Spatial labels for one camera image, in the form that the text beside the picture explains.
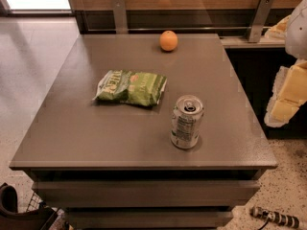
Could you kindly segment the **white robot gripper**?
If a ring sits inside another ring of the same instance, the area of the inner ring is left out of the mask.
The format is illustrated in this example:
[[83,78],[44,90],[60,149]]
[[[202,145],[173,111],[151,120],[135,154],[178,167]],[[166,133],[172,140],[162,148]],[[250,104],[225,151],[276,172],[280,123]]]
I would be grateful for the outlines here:
[[[307,0],[265,32],[265,38],[285,39],[286,52],[307,59]],[[298,60],[290,68],[281,66],[275,76],[264,122],[268,127],[282,127],[307,102],[307,61]]]

